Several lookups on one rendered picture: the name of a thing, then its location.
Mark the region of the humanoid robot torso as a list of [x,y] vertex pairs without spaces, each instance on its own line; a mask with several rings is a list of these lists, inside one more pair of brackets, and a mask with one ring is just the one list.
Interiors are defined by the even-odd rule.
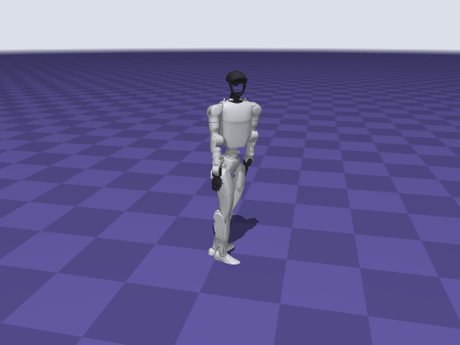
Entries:
[[237,147],[245,147],[249,138],[251,120],[252,120],[252,105],[247,101],[246,97],[241,103],[232,103],[234,99],[224,100],[219,102],[222,105],[221,115],[219,118],[218,134],[224,138],[223,145],[228,147],[225,154],[221,155],[223,164],[226,164],[226,169],[230,173],[234,173],[239,166],[240,151]]

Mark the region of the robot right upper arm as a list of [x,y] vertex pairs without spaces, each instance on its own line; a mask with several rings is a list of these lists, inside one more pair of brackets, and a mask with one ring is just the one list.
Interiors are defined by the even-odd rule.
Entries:
[[224,138],[219,135],[219,116],[222,112],[222,103],[209,106],[207,109],[208,126],[211,137],[216,138],[216,146],[221,146],[224,143]]

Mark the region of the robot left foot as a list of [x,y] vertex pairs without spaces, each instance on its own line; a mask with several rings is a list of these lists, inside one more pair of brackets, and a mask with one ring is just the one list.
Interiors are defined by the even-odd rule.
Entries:
[[[213,247],[214,247],[214,246],[213,246]],[[214,249],[213,247],[211,247],[211,248],[208,250],[208,254],[211,255],[211,256],[213,256],[214,253],[215,253],[216,251],[219,250],[219,248],[218,248],[218,249]],[[217,246],[217,247],[219,247],[219,246]],[[215,247],[215,248],[216,248],[216,247]],[[227,251],[229,251],[230,249],[233,249],[233,248],[234,248],[234,243],[228,243]],[[226,250],[225,250],[225,252],[226,252]]]

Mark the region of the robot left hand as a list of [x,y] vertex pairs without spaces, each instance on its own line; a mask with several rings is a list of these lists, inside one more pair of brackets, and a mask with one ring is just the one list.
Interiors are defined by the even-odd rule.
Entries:
[[245,170],[246,170],[245,176],[246,176],[248,167],[249,167],[249,166],[251,165],[251,163],[252,163],[252,159],[248,159],[248,160],[247,160],[247,163],[246,163],[245,161],[243,161],[243,163],[244,163],[243,165],[245,165]]

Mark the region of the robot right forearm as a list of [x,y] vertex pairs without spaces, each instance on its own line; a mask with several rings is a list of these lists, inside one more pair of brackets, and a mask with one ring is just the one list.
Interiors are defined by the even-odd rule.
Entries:
[[212,173],[219,175],[219,168],[222,166],[223,161],[221,159],[221,148],[216,147],[216,138],[214,136],[211,137],[210,141],[210,149],[212,152]]

